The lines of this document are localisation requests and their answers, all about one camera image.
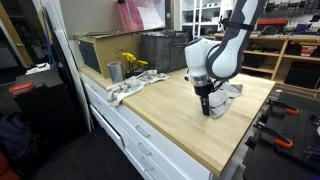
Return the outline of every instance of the wooden countertop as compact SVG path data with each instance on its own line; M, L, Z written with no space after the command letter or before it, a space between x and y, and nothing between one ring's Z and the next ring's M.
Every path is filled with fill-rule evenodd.
M80 71L103 88L111 84L92 70ZM123 104L220 176L275 82L237 75L230 83L243 84L242 95L232 100L223 116L212 119L202 115L199 97L183 79L185 74L186 69L169 73L170 79L147 85Z

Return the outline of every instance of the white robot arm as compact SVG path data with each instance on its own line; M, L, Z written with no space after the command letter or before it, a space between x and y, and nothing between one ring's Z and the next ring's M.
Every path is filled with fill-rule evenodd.
M204 115L210 115L211 78L226 81L240 72L243 50L264 5L265 0L238 0L221 42L202 38L185 48L189 81L200 96Z

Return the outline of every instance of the red object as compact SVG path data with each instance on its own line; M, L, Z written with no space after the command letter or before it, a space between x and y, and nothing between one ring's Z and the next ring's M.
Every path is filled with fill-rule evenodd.
M32 82L24 82L20 84L13 85L9 88L9 92L14 95L24 94L31 92L34 89Z
M281 141L280 139L275 139L274 142L283 148L290 149L292 148L293 142L290 139L287 139L287 140L289 141L289 143Z
M258 21L258 24L287 24L287 19L262 19Z

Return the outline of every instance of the stainless steel cup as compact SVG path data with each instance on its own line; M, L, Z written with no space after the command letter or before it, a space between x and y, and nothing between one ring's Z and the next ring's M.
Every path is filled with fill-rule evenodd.
M108 70L112 84L123 81L123 70L121 62L112 62L108 64Z

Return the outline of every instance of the white drawer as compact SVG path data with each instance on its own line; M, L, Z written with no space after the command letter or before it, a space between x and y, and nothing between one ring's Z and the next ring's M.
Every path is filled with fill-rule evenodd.
M90 90L92 90L93 92L95 92L96 94L98 94L98 96L100 96L104 101L106 101L107 99L107 91L104 90L103 88L101 88L97 83L95 83L94 81L92 81L88 76L86 76L85 74L82 74L82 80L85 84L88 85L88 88Z
M109 125L109 123L107 123L107 121L98 113L98 111L92 105L90 105L90 108L92 114L96 117L100 126L109 134L109 136L120 147L120 149L123 149L121 136Z
M179 176L179 174L179 177L184 179L208 180L210 178L210 171L207 168L151 127L130 109L121 105L116 111L119 115L118 122L120 127L124 128L135 141L141 142L140 139L143 139L145 142L143 145L149 151L154 150L153 160L157 162L167 176L172 179Z
M155 162L148 159L139 149L138 145L131 139L131 135L123 134L124 151L132 164L145 179L167 180L165 173L156 165Z
M179 168L175 166L173 162L169 159L166 159L165 155L162 154L156 147L152 146L149 142L144 140L144 138L139 136L139 130L135 129L132 125L128 124L121 116L118 116L118 122L122 131L130 134L132 140L137 144L137 148L147 157L148 160L154 161L157 163L159 168L164 171L164 173L169 177L169 179L188 179L184 177Z
M106 102L104 102L95 92L93 92L88 84L85 84L85 88L90 100L90 103L97 109L97 111L105 117L108 122L114 127L118 128L117 123L117 113L110 107Z

